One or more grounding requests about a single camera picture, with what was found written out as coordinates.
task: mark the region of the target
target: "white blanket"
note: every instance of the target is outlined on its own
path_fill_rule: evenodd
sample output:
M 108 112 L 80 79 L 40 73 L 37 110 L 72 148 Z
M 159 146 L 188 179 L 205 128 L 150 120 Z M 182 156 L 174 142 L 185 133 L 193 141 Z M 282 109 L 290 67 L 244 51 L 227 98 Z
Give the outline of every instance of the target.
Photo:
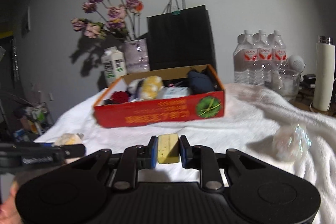
M 102 148 L 123 152 L 132 145 L 146 145 L 152 135 L 178 132 L 191 145 L 206 145 L 225 153 L 236 148 L 283 170 L 305 178 L 320 192 L 322 203 L 314 224 L 336 223 L 336 119 L 295 108 L 275 92 L 256 86 L 226 85 L 226 113 L 223 118 L 189 122 L 165 122 L 134 128 L 102 128 L 92 116 L 98 94 L 64 113 L 38 141 L 52 142 L 63 133 L 83 133 L 87 154 Z M 298 163 L 284 163 L 272 157 L 272 135 L 280 125 L 306 124 L 312 146 Z M 181 163 L 141 170 L 141 181 L 194 181 L 196 170 L 184 170 Z

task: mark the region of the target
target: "bottle cap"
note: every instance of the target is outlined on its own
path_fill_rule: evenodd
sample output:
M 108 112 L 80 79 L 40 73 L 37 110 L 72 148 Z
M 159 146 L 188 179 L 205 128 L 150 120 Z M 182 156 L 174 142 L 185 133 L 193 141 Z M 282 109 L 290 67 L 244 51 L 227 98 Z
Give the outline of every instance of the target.
M 333 38 L 330 36 L 318 36 L 319 43 L 332 44 L 334 45 Z

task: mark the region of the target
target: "person's hand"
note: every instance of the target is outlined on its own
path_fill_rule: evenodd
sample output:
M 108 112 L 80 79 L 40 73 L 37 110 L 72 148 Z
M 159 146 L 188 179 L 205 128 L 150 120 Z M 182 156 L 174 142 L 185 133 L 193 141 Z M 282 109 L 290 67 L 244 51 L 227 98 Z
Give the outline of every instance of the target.
M 8 199 L 0 206 L 0 224 L 22 224 L 15 206 L 15 196 L 18 190 L 19 185 L 14 181 Z

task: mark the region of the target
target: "glass vase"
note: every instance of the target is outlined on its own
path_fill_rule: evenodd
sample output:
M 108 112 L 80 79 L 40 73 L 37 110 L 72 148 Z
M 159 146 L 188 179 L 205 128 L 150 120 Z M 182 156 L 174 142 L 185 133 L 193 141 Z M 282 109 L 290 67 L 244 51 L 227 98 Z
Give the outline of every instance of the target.
M 146 39 L 125 41 L 124 56 L 129 74 L 147 72 L 150 70 Z

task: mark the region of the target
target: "red box side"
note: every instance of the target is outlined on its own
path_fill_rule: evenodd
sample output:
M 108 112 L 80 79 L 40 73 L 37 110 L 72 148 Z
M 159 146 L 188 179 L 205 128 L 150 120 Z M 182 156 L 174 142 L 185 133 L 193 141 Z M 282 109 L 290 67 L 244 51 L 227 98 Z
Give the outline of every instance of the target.
M 94 107 L 98 123 L 106 128 L 222 117 L 224 108 L 224 91 Z

